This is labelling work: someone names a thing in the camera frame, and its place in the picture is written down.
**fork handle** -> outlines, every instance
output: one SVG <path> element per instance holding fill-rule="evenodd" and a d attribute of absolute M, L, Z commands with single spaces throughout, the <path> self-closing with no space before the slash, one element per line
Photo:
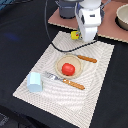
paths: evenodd
<path fill-rule="evenodd" d="M 90 62 L 93 62 L 93 63 L 96 63 L 97 62 L 96 59 L 89 58 L 89 57 L 86 57 L 86 56 L 78 55 L 77 57 L 80 58 L 80 59 L 82 59 L 82 60 L 90 61 Z"/>
<path fill-rule="evenodd" d="M 71 86 L 76 87 L 76 88 L 79 88 L 81 90 L 85 89 L 85 87 L 83 85 L 77 84 L 77 83 L 69 81 L 67 79 L 63 79 L 63 83 L 71 85 Z"/>

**cable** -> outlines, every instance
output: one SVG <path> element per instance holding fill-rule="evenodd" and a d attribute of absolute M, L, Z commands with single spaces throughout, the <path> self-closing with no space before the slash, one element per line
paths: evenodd
<path fill-rule="evenodd" d="M 48 0 L 46 0 L 46 2 L 45 2 L 45 8 L 44 8 L 44 9 L 45 9 L 45 10 L 44 10 L 45 29 L 46 29 L 47 36 L 48 36 L 48 38 L 49 38 L 49 40 L 50 40 L 50 44 L 52 44 L 52 46 L 53 46 L 56 50 L 58 50 L 59 52 L 72 52 L 72 51 L 75 51 L 75 50 L 80 49 L 80 48 L 82 48 L 82 47 L 85 47 L 85 46 L 87 46 L 87 45 L 94 44 L 94 43 L 96 43 L 96 42 L 98 41 L 98 35 L 96 34 L 96 40 L 95 40 L 94 42 L 81 45 L 81 46 L 76 47 L 76 48 L 74 48 L 74 49 L 72 49 L 72 50 L 63 51 L 63 50 L 57 48 L 57 47 L 52 43 L 52 40 L 51 40 L 51 38 L 50 38 L 50 36 L 49 36 L 48 28 L 47 28 L 47 22 L 46 22 L 47 2 L 48 2 Z"/>
<path fill-rule="evenodd" d="M 27 2 L 31 2 L 33 0 L 27 0 L 27 1 L 21 1 L 21 2 L 14 2 L 14 3 L 9 3 L 9 4 L 0 4 L 0 5 L 14 5 L 14 4 L 21 4 L 21 3 L 27 3 Z"/>

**black table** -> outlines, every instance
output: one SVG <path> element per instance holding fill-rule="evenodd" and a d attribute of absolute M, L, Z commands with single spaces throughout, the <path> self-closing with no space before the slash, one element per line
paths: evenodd
<path fill-rule="evenodd" d="M 42 56 L 50 41 L 44 27 L 45 0 L 7 6 L 0 11 L 0 105 L 51 128 L 76 126 L 12 96 Z M 50 0 L 47 19 L 57 9 Z M 49 25 L 53 40 L 58 31 L 71 30 Z M 128 128 L 128 44 L 99 37 L 115 45 L 90 128 Z"/>

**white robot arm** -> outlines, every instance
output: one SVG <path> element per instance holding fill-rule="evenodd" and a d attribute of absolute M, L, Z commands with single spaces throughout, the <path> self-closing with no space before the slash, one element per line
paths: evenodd
<path fill-rule="evenodd" d="M 76 2 L 75 16 L 78 22 L 81 38 L 85 43 L 91 42 L 101 24 L 101 0 L 63 0 Z"/>

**woven placemat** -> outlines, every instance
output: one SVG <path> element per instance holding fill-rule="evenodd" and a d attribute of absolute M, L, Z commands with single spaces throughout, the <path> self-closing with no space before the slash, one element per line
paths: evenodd
<path fill-rule="evenodd" d="M 61 31 L 54 38 L 53 43 L 63 50 L 73 49 L 83 44 L 82 41 L 72 40 L 69 33 Z M 64 55 L 49 45 L 30 71 L 41 73 L 43 91 L 30 93 L 25 78 L 13 96 L 79 128 L 89 128 L 113 49 L 113 45 L 97 41 L 72 52 L 97 59 L 97 63 L 82 60 L 84 64 L 82 74 L 78 78 L 72 79 L 72 81 L 85 86 L 85 90 L 79 90 L 61 81 L 49 80 L 44 77 L 44 71 L 57 75 L 54 68 L 55 62 Z"/>

